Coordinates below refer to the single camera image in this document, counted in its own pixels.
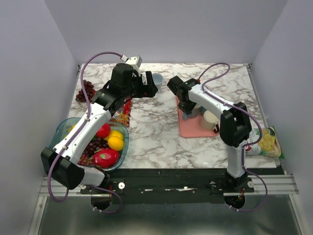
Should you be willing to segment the grey-blue mug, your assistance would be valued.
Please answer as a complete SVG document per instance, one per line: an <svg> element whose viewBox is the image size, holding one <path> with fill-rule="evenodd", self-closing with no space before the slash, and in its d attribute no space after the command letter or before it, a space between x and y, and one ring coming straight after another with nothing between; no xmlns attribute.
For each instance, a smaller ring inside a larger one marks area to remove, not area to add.
<svg viewBox="0 0 313 235"><path fill-rule="evenodd" d="M160 92L162 89L163 84L163 76L159 73L153 73L152 74L153 82L155 86L157 87L158 91Z"/></svg>

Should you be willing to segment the blue butterfly mug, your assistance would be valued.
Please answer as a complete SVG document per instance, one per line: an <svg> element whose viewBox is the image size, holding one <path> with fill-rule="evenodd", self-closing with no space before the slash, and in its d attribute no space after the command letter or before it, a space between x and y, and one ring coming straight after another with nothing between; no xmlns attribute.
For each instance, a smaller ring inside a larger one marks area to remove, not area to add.
<svg viewBox="0 0 313 235"><path fill-rule="evenodd" d="M183 120L187 120L187 119L196 118L196 117L199 115L200 110L201 110L201 105L197 104L197 105L193 108L193 110L192 110L192 112L191 112L190 114L183 113L182 119L183 119Z"/></svg>

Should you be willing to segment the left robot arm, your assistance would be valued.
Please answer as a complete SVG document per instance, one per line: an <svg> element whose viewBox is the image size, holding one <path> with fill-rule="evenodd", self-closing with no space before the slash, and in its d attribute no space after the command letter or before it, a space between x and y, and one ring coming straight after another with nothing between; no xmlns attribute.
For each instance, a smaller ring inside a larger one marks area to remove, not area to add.
<svg viewBox="0 0 313 235"><path fill-rule="evenodd" d="M85 114L67 136L53 148L41 152L43 167L48 177L67 189L91 185L97 193L104 193L109 186L102 170L78 165L80 157L95 136L96 132L130 98L150 98L157 93L152 72L145 72L146 83L142 75L132 65L117 64L111 79L93 96Z"/></svg>

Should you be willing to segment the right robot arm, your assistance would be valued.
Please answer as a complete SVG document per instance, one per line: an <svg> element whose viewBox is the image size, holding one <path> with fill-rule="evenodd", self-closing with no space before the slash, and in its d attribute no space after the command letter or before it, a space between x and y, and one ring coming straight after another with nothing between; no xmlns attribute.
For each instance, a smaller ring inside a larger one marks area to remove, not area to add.
<svg viewBox="0 0 313 235"><path fill-rule="evenodd" d="M191 114L197 104L210 111L220 122L219 135L227 145L228 165L225 187L235 192L247 178L244 169L245 145L252 130L246 105L232 103L207 91L198 80L182 81L178 76L169 80L167 87L178 98L178 108Z"/></svg>

